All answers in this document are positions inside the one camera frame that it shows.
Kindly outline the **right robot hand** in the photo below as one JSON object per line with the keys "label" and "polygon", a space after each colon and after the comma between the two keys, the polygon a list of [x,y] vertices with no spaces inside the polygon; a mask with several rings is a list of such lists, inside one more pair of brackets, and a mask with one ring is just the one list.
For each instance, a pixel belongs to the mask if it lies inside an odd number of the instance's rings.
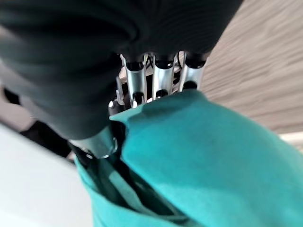
{"label": "right robot hand", "polygon": [[1,80],[23,106],[95,158],[119,151],[124,109],[198,89],[240,0],[3,0]]}

